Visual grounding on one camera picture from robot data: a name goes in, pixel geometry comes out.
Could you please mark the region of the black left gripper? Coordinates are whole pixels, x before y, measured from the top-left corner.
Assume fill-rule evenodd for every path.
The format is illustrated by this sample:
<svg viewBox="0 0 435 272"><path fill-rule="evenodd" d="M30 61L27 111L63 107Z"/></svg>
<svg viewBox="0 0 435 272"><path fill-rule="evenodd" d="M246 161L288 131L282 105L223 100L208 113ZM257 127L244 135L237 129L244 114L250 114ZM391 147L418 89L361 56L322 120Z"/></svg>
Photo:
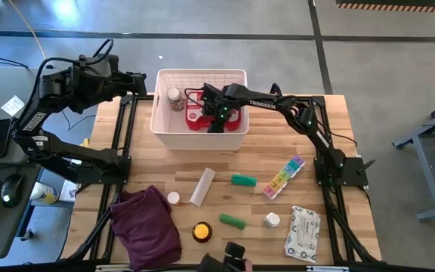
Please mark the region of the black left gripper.
<svg viewBox="0 0 435 272"><path fill-rule="evenodd" d="M128 73L122 73L119 80L119 94L126 95L129 91L131 91L135 97L146 97L147 87L145 85L135 85L131 88L132 78L135 80L135 82L144 83L147 75L146 73L132 73L131 75Z"/></svg>

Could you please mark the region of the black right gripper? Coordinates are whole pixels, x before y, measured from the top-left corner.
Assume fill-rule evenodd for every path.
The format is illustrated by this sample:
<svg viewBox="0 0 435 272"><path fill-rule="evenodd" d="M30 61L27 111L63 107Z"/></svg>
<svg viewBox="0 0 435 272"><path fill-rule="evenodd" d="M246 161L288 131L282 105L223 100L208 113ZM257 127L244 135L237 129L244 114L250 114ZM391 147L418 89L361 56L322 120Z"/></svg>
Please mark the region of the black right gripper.
<svg viewBox="0 0 435 272"><path fill-rule="evenodd" d="M222 89L213 85L202 87L202 113L204 116L212 116L214 120L207 129L208 133L224 133L224 122L230 118L231 111L236 109L236 100L226 95L229 87L230 85L225 85Z"/></svg>

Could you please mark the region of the red first aid kit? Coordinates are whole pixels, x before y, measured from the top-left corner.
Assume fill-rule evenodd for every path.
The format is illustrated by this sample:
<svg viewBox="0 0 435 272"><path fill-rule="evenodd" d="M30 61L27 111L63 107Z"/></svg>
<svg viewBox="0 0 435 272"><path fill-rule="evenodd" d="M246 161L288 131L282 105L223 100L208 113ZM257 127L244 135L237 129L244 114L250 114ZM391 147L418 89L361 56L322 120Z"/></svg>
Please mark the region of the red first aid kit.
<svg viewBox="0 0 435 272"><path fill-rule="evenodd" d="M199 131L203 128L208 128L214 120L214 116L204 112L205 102L202 99L203 90L187 88L184 90L184 94L187 98L185 120L188 129ZM241 119L241 110L231 110L230 118L224 123L224 130L237 130L240 127Z"/></svg>

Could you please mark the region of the white perforated plastic basket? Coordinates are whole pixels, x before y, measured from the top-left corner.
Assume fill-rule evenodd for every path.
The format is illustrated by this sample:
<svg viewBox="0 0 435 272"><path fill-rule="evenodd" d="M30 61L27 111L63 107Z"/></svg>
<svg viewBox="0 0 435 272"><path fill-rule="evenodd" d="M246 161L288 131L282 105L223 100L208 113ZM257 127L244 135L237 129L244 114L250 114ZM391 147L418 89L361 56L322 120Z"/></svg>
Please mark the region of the white perforated plastic basket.
<svg viewBox="0 0 435 272"><path fill-rule="evenodd" d="M174 111L168 90L200 88L209 83L216 88L237 83L247 85L245 70L236 69L162 69L158 71L154 91L150 131L170 150L238 150L249 130L248 109L241 109L239 127L235 131L208 133L206 128L188 128L185 111Z"/></svg>

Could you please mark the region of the clear vitamin bottle white cap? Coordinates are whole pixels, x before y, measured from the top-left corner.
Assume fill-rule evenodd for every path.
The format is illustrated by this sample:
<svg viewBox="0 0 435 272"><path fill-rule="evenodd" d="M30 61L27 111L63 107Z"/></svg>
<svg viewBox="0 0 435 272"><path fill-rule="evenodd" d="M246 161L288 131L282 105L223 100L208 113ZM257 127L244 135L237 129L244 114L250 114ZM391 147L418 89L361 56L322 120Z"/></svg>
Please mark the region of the clear vitamin bottle white cap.
<svg viewBox="0 0 435 272"><path fill-rule="evenodd" d="M173 111L181 111L184 109L184 99L177 88L168 89L167 98Z"/></svg>

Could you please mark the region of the rainbow weekly pill organizer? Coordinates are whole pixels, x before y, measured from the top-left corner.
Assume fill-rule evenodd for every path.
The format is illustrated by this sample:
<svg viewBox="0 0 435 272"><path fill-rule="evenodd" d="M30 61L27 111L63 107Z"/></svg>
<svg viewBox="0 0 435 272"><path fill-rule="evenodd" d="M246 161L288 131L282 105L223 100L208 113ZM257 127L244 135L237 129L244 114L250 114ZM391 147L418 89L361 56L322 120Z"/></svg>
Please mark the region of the rainbow weekly pill organizer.
<svg viewBox="0 0 435 272"><path fill-rule="evenodd" d="M262 193L269 199L275 199L305 164L306 162L300 156L295 155L264 187Z"/></svg>

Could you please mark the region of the fish oil bottle yellow lid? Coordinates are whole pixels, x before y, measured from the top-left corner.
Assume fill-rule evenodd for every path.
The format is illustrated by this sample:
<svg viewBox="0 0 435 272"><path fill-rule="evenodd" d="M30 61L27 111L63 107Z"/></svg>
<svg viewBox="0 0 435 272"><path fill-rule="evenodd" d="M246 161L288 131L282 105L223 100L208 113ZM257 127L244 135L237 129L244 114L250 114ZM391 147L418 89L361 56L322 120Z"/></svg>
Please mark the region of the fish oil bottle yellow lid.
<svg viewBox="0 0 435 272"><path fill-rule="evenodd" d="M207 222L200 221L193 226L192 237L198 243L206 243L212 237L211 225Z"/></svg>

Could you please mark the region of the small white pill bottle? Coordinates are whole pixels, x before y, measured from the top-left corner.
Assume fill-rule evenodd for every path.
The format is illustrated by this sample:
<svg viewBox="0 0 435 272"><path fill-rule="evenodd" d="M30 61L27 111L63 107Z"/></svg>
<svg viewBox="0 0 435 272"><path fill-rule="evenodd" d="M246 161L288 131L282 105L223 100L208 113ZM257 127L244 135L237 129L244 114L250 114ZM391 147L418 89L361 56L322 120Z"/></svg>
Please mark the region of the small white pill bottle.
<svg viewBox="0 0 435 272"><path fill-rule="evenodd" d="M268 227L275 228L280 224L281 219L276 213L270 212L264 217L264 222Z"/></svg>

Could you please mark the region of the white wet wipes pack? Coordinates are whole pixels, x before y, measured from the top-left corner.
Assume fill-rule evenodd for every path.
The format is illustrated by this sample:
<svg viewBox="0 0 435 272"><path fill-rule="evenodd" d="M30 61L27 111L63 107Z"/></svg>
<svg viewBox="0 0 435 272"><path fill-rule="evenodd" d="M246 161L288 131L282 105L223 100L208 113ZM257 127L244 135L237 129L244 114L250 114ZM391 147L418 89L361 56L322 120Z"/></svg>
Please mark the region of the white wet wipes pack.
<svg viewBox="0 0 435 272"><path fill-rule="evenodd" d="M285 254L311 263L316 262L321 215L313 210L292 207Z"/></svg>

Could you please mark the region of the maroon cloth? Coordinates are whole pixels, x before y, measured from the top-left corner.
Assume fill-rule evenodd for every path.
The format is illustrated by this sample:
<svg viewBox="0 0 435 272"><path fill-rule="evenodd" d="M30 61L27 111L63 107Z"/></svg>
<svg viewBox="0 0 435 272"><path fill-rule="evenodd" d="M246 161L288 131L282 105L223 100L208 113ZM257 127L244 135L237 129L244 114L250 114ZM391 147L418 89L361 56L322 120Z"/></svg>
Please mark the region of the maroon cloth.
<svg viewBox="0 0 435 272"><path fill-rule="evenodd" d="M131 269L154 269L180 260L182 246L171 206L156 187L123 191L110 210L113 232L128 252Z"/></svg>

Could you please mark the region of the white paper box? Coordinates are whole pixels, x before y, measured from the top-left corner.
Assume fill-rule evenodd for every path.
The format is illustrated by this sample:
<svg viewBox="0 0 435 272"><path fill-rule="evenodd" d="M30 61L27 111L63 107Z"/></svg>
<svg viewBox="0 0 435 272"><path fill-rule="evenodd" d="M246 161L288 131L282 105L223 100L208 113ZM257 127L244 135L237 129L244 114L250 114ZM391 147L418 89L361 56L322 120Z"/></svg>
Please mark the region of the white paper box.
<svg viewBox="0 0 435 272"><path fill-rule="evenodd" d="M75 202L76 193L80 188L80 184L65 180L60 191L59 200L62 202Z"/></svg>

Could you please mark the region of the white paper note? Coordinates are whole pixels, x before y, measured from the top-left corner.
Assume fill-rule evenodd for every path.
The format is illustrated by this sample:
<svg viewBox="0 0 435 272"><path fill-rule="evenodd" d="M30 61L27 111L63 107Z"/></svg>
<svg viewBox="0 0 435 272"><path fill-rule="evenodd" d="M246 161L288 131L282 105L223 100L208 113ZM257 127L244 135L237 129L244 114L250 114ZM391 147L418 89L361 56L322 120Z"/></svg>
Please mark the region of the white paper note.
<svg viewBox="0 0 435 272"><path fill-rule="evenodd" d="M14 95L10 100L1 106L1 109L9 116L15 116L24 107L25 103L17 95Z"/></svg>

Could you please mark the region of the white yellow cup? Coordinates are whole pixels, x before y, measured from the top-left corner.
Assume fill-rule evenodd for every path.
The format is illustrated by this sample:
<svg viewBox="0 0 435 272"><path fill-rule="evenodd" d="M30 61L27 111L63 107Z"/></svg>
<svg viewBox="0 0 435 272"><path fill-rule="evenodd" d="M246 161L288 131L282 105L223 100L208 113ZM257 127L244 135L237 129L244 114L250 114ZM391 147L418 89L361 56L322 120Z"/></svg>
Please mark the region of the white yellow cup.
<svg viewBox="0 0 435 272"><path fill-rule="evenodd" d="M35 182L30 199L52 205L58 201L59 195L59 191L53 187Z"/></svg>

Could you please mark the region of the black computer mouse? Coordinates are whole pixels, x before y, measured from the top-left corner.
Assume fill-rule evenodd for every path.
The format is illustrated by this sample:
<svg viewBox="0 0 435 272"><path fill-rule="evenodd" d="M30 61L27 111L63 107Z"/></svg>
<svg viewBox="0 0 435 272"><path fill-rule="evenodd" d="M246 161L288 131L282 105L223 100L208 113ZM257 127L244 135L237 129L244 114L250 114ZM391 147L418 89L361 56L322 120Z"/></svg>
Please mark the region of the black computer mouse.
<svg viewBox="0 0 435 272"><path fill-rule="evenodd" d="M24 176L21 174L12 174L7 176L1 188L2 205L5 208L16 207L22 199L22 184Z"/></svg>

